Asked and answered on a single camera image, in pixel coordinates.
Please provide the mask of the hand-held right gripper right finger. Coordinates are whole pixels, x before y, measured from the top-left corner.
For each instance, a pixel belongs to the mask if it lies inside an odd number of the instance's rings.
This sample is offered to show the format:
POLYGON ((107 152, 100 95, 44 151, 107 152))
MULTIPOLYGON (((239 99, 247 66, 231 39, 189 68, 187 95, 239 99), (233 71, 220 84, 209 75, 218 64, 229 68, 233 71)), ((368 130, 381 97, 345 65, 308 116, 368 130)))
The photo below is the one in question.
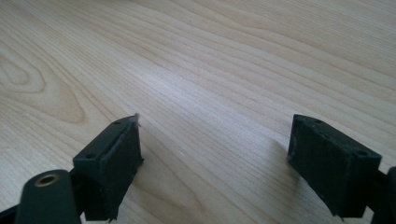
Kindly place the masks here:
POLYGON ((333 215, 361 217, 381 156, 322 120, 294 115, 287 160, 333 215))

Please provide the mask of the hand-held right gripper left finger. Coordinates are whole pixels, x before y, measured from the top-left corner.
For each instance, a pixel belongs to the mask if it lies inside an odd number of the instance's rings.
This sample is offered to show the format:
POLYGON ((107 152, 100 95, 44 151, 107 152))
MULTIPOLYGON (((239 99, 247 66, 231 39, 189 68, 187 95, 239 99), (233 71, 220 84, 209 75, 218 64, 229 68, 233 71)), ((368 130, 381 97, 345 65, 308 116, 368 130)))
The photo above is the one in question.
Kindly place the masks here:
POLYGON ((78 212, 88 221, 118 218, 120 204, 144 159, 138 115, 111 122, 73 158, 78 212))

